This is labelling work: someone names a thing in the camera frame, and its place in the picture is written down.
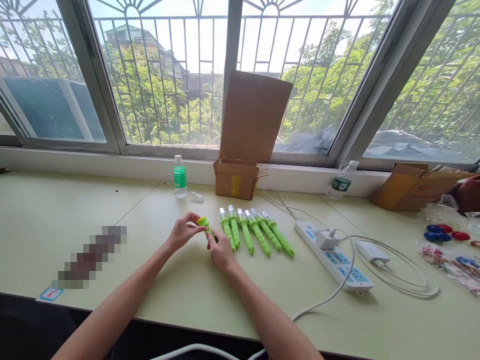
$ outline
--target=glass pane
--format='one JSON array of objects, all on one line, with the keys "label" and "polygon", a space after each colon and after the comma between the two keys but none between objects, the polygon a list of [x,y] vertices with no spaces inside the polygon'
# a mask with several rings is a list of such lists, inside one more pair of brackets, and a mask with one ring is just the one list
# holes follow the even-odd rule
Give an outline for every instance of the glass pane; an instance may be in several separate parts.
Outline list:
[{"label": "glass pane", "polygon": [[0,113],[0,135],[15,135],[10,125],[5,120],[4,116]]},{"label": "glass pane", "polygon": [[480,158],[480,1],[457,0],[364,157]]},{"label": "glass pane", "polygon": [[237,69],[293,83],[274,151],[329,152],[397,2],[243,2]]},{"label": "glass pane", "polygon": [[56,1],[0,2],[0,93],[27,137],[105,142]]},{"label": "glass pane", "polygon": [[89,0],[127,142],[217,149],[228,0]]}]

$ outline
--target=tree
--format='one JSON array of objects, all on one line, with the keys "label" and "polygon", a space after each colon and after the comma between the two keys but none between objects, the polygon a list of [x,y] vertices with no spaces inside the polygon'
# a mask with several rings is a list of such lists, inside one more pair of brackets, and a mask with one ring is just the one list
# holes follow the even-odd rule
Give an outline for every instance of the tree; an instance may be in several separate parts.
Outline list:
[{"label": "tree", "polygon": [[[377,15],[388,14],[394,5],[393,0],[378,0],[372,10]],[[477,17],[455,18],[459,14]],[[459,151],[478,143],[480,106],[472,110],[468,103],[480,101],[479,14],[479,1],[457,1],[380,130],[404,130]],[[293,93],[299,98],[290,101],[281,139],[287,142],[293,132],[317,134],[330,125],[338,129],[387,24],[385,18],[372,18],[370,31],[353,43],[352,34],[340,32],[331,20],[320,48],[316,44],[303,48],[298,67],[290,67],[281,77],[295,80]],[[335,49],[341,40],[347,40],[347,46],[340,56]],[[465,138],[469,145],[457,146]]]},{"label": "tree", "polygon": [[[339,20],[326,24],[321,44],[299,49],[300,64],[281,74],[294,83],[279,137],[318,134],[338,129],[385,33],[397,1],[377,0],[368,32],[354,37]],[[480,2],[457,1],[420,64],[405,84],[380,130],[404,130],[451,149],[475,151],[480,133]],[[84,82],[64,28],[43,13],[43,20],[19,21],[14,29],[3,19],[4,48],[23,47],[31,61],[23,66],[33,77]],[[342,53],[339,43],[345,44]],[[103,47],[115,102],[126,138],[134,144],[218,145],[222,120],[223,82],[203,84],[198,96],[182,90],[173,77],[171,59],[163,53],[132,47]]]},{"label": "tree", "polygon": [[[55,11],[52,13],[55,18],[59,17]],[[47,11],[43,12],[42,21],[19,24],[21,28],[4,26],[5,33],[0,41],[5,48],[11,48],[12,42],[28,51],[32,61],[24,62],[23,66],[29,76],[85,82],[78,61],[63,36],[62,26],[52,21]],[[182,91],[183,81],[178,77],[174,81],[171,59],[161,61],[157,49],[146,49],[138,44],[120,48],[108,44],[102,46],[102,52],[129,142],[152,145],[220,143],[221,78],[215,81],[213,92],[208,86],[204,87],[201,99],[188,98]]]}]

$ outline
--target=white power strip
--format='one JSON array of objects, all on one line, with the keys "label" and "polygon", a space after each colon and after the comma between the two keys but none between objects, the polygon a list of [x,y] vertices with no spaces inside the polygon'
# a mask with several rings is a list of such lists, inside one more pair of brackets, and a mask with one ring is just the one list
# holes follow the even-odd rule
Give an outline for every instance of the white power strip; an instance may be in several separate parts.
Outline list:
[{"label": "white power strip", "polygon": [[[321,249],[319,247],[319,234],[327,229],[320,229],[310,221],[296,221],[295,230],[301,235],[308,247],[321,261],[323,266],[326,267],[336,282],[341,284],[344,281],[345,276],[348,274],[352,262],[339,250],[338,247],[333,249]],[[374,283],[371,282],[358,268],[353,267],[347,282],[343,286],[343,290],[347,292],[362,293],[373,287]]]}]

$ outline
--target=plastic water bottle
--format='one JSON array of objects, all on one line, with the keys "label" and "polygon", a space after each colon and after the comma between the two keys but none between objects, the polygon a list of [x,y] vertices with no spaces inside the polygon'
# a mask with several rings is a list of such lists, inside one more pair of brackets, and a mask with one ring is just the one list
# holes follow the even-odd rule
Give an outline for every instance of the plastic water bottle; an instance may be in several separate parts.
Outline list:
[{"label": "plastic water bottle", "polygon": [[175,155],[175,167],[173,168],[173,182],[175,183],[175,195],[177,198],[184,198],[187,190],[187,169],[182,162],[182,155]]},{"label": "plastic water bottle", "polygon": [[341,200],[352,183],[352,180],[349,179],[349,173],[357,171],[357,166],[359,165],[358,161],[350,160],[348,165],[342,169],[342,174],[337,176],[328,190],[327,196],[333,200]]}]

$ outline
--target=windowsill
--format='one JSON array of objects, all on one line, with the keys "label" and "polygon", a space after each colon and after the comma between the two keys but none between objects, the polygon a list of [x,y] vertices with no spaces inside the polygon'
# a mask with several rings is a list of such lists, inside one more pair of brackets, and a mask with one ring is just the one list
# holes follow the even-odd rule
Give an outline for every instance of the windowsill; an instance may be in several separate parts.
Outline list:
[{"label": "windowsill", "polygon": [[[54,173],[87,174],[114,178],[173,181],[173,159],[104,153],[52,151],[0,146],[0,167]],[[215,185],[213,162],[184,159],[188,182]],[[269,176],[258,181],[259,189],[325,194],[340,169],[326,167],[259,164]],[[389,177],[389,172],[357,171],[351,175],[348,196],[368,198]]]}]

